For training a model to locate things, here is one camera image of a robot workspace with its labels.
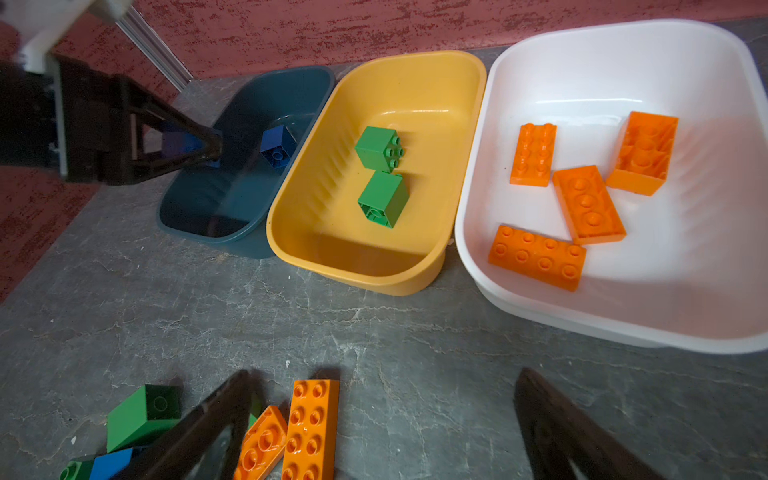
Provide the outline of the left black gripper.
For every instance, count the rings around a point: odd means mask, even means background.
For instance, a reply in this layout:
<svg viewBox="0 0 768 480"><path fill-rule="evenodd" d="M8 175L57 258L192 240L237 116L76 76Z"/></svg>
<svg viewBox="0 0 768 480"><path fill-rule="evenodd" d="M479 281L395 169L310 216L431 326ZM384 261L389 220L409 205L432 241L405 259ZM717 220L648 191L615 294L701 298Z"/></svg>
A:
<svg viewBox="0 0 768 480"><path fill-rule="evenodd" d="M121 74L49 56L42 74L1 63L1 164L70 183L141 183L217 161L223 136Z"/></svg>

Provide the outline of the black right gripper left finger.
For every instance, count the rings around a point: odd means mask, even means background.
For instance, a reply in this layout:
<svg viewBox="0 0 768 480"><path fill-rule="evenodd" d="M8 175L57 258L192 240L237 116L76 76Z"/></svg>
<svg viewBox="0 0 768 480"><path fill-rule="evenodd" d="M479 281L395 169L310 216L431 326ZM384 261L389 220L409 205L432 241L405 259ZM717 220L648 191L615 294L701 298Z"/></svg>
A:
<svg viewBox="0 0 768 480"><path fill-rule="evenodd" d="M115 477L232 479L251 405L251 375L238 370Z"/></svg>

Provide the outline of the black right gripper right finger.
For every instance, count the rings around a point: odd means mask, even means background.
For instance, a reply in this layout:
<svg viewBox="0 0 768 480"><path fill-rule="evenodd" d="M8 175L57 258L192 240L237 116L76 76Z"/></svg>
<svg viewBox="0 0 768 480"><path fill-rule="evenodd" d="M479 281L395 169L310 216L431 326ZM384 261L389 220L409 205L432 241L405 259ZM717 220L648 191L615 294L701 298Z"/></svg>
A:
<svg viewBox="0 0 768 480"><path fill-rule="evenodd" d="M602 429L531 368L515 383L514 406L535 479L659 479L661 475Z"/></svg>

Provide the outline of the orange long lego brick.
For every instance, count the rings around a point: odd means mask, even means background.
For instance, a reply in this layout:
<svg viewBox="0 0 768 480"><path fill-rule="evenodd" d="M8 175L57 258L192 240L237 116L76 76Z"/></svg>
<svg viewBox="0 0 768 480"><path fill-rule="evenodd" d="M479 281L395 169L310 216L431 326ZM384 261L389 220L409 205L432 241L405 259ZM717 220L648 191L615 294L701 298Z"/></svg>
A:
<svg viewBox="0 0 768 480"><path fill-rule="evenodd" d="M334 478L339 393L338 380L294 383L282 479Z"/></svg>

